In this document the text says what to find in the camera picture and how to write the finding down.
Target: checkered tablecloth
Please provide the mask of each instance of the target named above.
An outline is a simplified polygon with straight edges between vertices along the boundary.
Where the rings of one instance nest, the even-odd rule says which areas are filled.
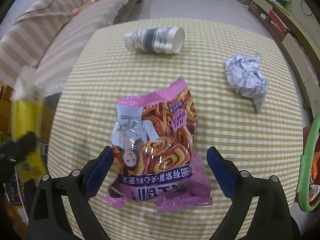
[[[178,55],[132,53],[125,49],[127,32],[153,26],[178,26],[186,32]],[[260,69],[269,89],[261,114],[249,100],[235,94],[224,73],[226,58],[243,53],[261,54]],[[215,146],[224,158],[253,176],[277,175],[292,205],[302,154],[302,124],[297,94],[275,42],[234,26],[194,19],[152,19],[128,22],[96,31],[82,51],[60,98],[52,127],[48,168],[53,177],[81,169],[106,145],[116,118],[116,100],[167,87],[183,77],[190,87],[199,124],[194,149],[200,152],[212,185],[212,206],[158,214],[155,201],[128,202],[121,210],[104,201],[116,177],[111,168],[90,205],[113,240],[207,240],[228,211],[224,197],[206,162]],[[238,237],[253,217],[253,199]],[[70,223],[77,234],[70,205]]]

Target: yellow bag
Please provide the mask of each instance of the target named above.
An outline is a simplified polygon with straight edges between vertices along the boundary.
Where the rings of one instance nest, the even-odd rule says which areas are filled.
[[[41,89],[33,84],[35,70],[24,68],[18,78],[12,94],[11,136],[13,141],[19,140],[29,131],[40,136],[43,110]],[[24,161],[16,165],[18,177],[22,182],[34,179],[38,184],[41,177],[47,174],[38,147],[29,153]]]

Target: green ring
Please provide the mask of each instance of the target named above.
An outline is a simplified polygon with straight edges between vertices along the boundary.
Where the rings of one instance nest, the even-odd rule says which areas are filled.
[[[297,192],[298,192],[299,206],[303,212],[310,212],[314,210],[315,207],[320,202],[320,198],[318,198],[318,200],[313,206],[310,206],[309,204],[310,174],[311,174],[313,155],[315,152],[316,142],[318,139],[317,137],[318,137],[319,128],[320,128],[320,114],[318,114],[313,120],[310,132],[308,134],[306,147],[304,149],[303,155],[301,156],[300,174],[299,174]]]

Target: beige striped blanket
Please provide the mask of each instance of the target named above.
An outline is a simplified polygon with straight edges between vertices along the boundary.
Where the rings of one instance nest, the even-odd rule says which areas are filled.
[[[83,0],[35,2],[0,41],[0,83],[13,87],[21,69],[31,66],[47,95],[61,91],[90,37],[112,25],[128,1],[101,0],[75,17],[71,11]]]
[[[24,66],[37,68],[61,28],[71,20],[71,11],[82,2],[39,0],[33,3],[0,41],[0,82],[14,86]]]

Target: printed woman's face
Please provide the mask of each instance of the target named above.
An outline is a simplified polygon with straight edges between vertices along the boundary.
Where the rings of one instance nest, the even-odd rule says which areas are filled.
[[[133,151],[125,151],[123,154],[124,164],[128,167],[133,167],[137,164],[137,156]]]

